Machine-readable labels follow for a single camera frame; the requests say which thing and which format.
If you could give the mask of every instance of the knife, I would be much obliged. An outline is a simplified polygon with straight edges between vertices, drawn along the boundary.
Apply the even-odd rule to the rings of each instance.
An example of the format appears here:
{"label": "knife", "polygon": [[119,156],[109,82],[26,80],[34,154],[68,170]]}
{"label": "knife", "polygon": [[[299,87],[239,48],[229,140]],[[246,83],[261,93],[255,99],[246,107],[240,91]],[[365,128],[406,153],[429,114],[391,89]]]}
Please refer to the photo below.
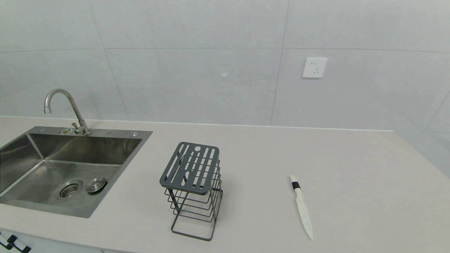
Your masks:
{"label": "knife", "polygon": [[295,201],[297,202],[298,213],[300,214],[301,222],[303,223],[303,227],[306,230],[306,233],[312,240],[312,225],[311,220],[309,219],[308,209],[306,208],[305,202],[303,201],[302,191],[300,190],[300,185],[298,184],[297,179],[291,175],[292,187],[294,188],[295,194],[297,198]]}

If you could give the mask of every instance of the wall tile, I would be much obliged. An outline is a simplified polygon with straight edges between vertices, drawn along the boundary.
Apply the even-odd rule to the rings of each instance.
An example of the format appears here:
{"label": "wall tile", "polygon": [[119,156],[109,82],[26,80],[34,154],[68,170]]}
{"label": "wall tile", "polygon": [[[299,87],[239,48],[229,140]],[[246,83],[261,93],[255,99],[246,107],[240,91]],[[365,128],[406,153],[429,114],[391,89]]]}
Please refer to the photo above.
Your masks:
{"label": "wall tile", "polygon": [[0,89],[0,116],[16,116],[15,111],[6,101]]}
{"label": "wall tile", "polygon": [[288,0],[91,0],[105,48],[281,48]]}
{"label": "wall tile", "polygon": [[269,125],[280,49],[107,50],[131,120]]}
{"label": "wall tile", "polygon": [[0,52],[101,48],[87,0],[4,0]]}
{"label": "wall tile", "polygon": [[447,96],[427,128],[427,132],[450,133],[450,96]]}
{"label": "wall tile", "polygon": [[396,131],[396,134],[400,136],[402,139],[404,139],[406,142],[409,143],[409,145],[415,147],[418,143],[420,137],[422,137],[423,132],[403,132],[403,131]]}
{"label": "wall tile", "polygon": [[55,88],[69,91],[86,119],[126,120],[127,115],[103,49],[0,54],[0,90],[15,116],[76,118],[62,94],[44,115]]}
{"label": "wall tile", "polygon": [[[302,79],[307,57],[328,58],[322,79]],[[284,49],[272,124],[424,131],[450,89],[449,66],[442,53]]]}
{"label": "wall tile", "polygon": [[291,0],[284,46],[450,52],[446,0]]}
{"label": "wall tile", "polygon": [[424,133],[416,149],[450,178],[450,134]]}

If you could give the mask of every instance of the faucet spout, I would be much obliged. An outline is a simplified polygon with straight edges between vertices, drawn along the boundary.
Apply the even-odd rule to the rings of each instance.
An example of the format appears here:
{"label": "faucet spout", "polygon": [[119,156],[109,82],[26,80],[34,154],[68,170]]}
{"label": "faucet spout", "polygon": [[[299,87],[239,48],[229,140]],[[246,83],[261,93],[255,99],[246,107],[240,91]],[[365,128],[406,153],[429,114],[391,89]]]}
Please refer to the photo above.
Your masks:
{"label": "faucet spout", "polygon": [[45,114],[52,113],[52,109],[50,108],[50,102],[52,100],[53,95],[55,95],[56,93],[62,93],[67,97],[67,99],[69,99],[70,105],[72,106],[72,109],[75,112],[75,115],[80,124],[80,127],[76,127],[76,124],[75,124],[75,130],[80,132],[81,134],[88,134],[89,128],[87,127],[83,117],[81,116],[80,111],[78,110],[78,107],[75,104],[75,101],[73,100],[72,95],[70,95],[70,93],[68,93],[66,90],[54,89],[47,94],[47,96],[45,97],[45,101],[44,101],[44,113]]}

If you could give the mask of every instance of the sink rim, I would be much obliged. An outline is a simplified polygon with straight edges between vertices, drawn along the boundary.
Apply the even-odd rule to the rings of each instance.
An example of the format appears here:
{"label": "sink rim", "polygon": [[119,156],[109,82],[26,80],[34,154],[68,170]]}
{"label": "sink rim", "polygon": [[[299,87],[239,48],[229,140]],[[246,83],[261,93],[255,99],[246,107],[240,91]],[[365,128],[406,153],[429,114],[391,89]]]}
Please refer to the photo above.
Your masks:
{"label": "sink rim", "polygon": [[116,173],[112,176],[112,178],[108,181],[105,187],[102,189],[100,193],[98,193],[98,198],[96,199],[92,208],[89,209],[77,209],[77,207],[67,208],[61,206],[48,205],[43,203],[36,203],[30,201],[24,201],[19,199],[13,199],[5,197],[4,194],[9,191],[9,189],[13,188],[16,183],[18,183],[21,179],[25,177],[28,173],[30,173],[36,166],[30,168],[24,175],[22,175],[19,179],[17,179],[10,187],[5,189],[0,193],[0,203],[12,205],[16,207],[22,207],[37,211],[51,212],[63,215],[69,215],[73,217],[82,217],[89,218],[98,208],[103,198],[109,192],[109,190],[113,187],[114,183],[123,173],[123,171],[128,167],[129,163],[134,159],[135,155],[140,151],[142,146],[146,143],[147,139],[151,136],[152,131],[140,131],[140,130],[116,130],[116,129],[91,129],[91,132],[87,136],[81,136],[75,133],[74,128],[69,127],[54,127],[54,126],[35,126],[30,130],[22,133],[21,135],[14,138],[12,141],[3,145],[1,149],[4,149],[8,145],[12,144],[19,138],[29,135],[29,134],[43,134],[43,135],[63,135],[63,136],[75,136],[80,138],[90,138],[90,137],[103,137],[103,138],[126,138],[126,139],[139,139],[141,140],[136,148],[131,152],[128,158],[124,161],[124,163],[119,167]]}

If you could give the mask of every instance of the knife holder rack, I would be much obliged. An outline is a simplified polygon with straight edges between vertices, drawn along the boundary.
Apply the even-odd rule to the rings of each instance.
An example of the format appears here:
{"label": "knife holder rack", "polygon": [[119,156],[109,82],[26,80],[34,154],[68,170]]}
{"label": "knife holder rack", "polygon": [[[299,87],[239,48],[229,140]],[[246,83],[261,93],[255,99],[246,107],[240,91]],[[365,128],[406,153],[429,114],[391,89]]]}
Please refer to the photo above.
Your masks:
{"label": "knife holder rack", "polygon": [[173,233],[212,239],[223,195],[220,171],[217,147],[178,144],[160,179],[175,215]]}

